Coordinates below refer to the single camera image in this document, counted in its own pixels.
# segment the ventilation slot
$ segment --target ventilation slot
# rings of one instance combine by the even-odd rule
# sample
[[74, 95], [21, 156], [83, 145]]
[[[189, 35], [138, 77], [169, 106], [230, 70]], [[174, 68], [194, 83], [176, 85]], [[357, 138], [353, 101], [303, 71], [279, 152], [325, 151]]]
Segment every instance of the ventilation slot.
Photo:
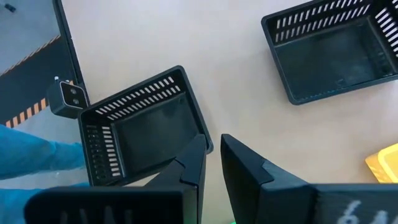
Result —
[[88, 134], [88, 144], [86, 146], [89, 148], [88, 151], [91, 152], [96, 178], [106, 180], [121, 175], [117, 161], [112, 166], [107, 165], [109, 162], [106, 155], [116, 158], [111, 128], [109, 126], [86, 125], [86, 133]]
[[[291, 23], [296, 23], [298, 19], [292, 19]], [[295, 29], [291, 33], [291, 37], [295, 34]], [[152, 106], [158, 101], [169, 99], [181, 92], [175, 80], [172, 77], [157, 80], [155, 83], [144, 86], [140, 90], [128, 93], [113, 102], [102, 106], [95, 110], [96, 113], [103, 115], [111, 121], [124, 119], [134, 113]]]
[[[394, 0], [393, 3], [398, 8], [398, 0]], [[364, 5], [364, 0], [339, 0], [304, 9], [302, 12], [295, 12], [276, 20], [274, 42], [287, 42], [301, 35], [356, 19], [365, 15], [369, 8], [370, 4]], [[334, 14], [313, 21], [315, 16], [319, 17], [320, 14], [328, 13], [328, 11], [333, 11]]]
[[[392, 3], [395, 5], [398, 3], [398, 0], [394, 0]], [[375, 19], [390, 44], [392, 51], [395, 53], [396, 57], [398, 57], [398, 26], [394, 22], [394, 18], [391, 16], [391, 13], [387, 8], [384, 8], [375, 16]]]

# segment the printed number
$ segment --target printed number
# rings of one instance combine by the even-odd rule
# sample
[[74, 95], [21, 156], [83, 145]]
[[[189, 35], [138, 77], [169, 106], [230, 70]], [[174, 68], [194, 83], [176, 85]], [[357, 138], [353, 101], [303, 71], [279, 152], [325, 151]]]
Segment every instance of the printed number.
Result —
[[[352, 201], [344, 211], [343, 216], [337, 220], [337, 224], [359, 224], [359, 218], [353, 215], [353, 213], [360, 204], [361, 201], [359, 200]], [[388, 224], [388, 213], [383, 210], [378, 211], [371, 224]], [[398, 217], [396, 217], [392, 224], [398, 224]]]
[[351, 202], [347, 209], [344, 211], [343, 216], [340, 217], [337, 220], [337, 224], [358, 224], [359, 219], [355, 215], [353, 215], [353, 212], [355, 211], [356, 208], [361, 204], [361, 201], [356, 200]]

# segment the basket bottom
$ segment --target basket bottom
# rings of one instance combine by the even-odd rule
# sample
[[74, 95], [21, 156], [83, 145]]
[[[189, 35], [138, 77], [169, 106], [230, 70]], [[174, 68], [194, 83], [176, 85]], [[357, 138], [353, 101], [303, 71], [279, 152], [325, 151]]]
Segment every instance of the basket bottom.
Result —
[[173, 159], [199, 133], [185, 94], [114, 125], [125, 177]]
[[361, 19], [276, 47], [293, 98], [304, 100], [392, 75], [371, 26]]

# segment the basket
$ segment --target basket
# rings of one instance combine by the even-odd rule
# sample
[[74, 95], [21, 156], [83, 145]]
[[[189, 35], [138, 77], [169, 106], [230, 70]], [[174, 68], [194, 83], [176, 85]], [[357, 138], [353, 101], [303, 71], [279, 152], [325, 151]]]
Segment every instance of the basket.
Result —
[[83, 110], [79, 116], [90, 185], [124, 185], [159, 172], [197, 135], [213, 150], [181, 66]]
[[264, 17], [262, 28], [290, 102], [397, 79], [397, 8], [397, 0], [325, 0]]
[[398, 144], [369, 156], [365, 161], [380, 183], [398, 184]]

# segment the hazard tape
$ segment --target hazard tape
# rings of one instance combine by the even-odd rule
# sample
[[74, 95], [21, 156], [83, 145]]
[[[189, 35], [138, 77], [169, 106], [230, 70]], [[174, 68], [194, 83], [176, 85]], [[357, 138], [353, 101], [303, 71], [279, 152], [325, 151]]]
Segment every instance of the hazard tape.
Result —
[[16, 66], [20, 65], [22, 62], [25, 62], [27, 59], [29, 59], [31, 56], [33, 56], [34, 54], [36, 54], [37, 52], [39, 52], [40, 50], [42, 50], [43, 48], [45, 48], [46, 46], [48, 46], [49, 44], [51, 44], [52, 42], [56, 41], [57, 39], [59, 39], [61, 36], [58, 35], [54, 38], [52, 38], [50, 41], [48, 41], [45, 45], [39, 47], [38, 49], [36, 49], [35, 51], [33, 51], [32, 53], [30, 53], [30, 55], [24, 57], [24, 59], [20, 60], [18, 63], [16, 63], [15, 65], [13, 65], [12, 67], [8, 68], [7, 70], [5, 70], [4, 72], [2, 72], [2, 74], [0, 74], [0, 76], [6, 74], [7, 72], [11, 71], [13, 68], [15, 68]]
[[48, 107], [48, 105], [49, 101], [46, 98], [43, 98], [39, 102], [33, 104], [33, 106], [28, 107], [26, 110], [19, 113], [19, 115], [13, 117], [9, 121], [6, 121], [5, 126], [8, 128], [15, 128], [19, 124], [31, 118], [33, 115], [36, 115], [40, 111], [44, 110], [46, 107]]

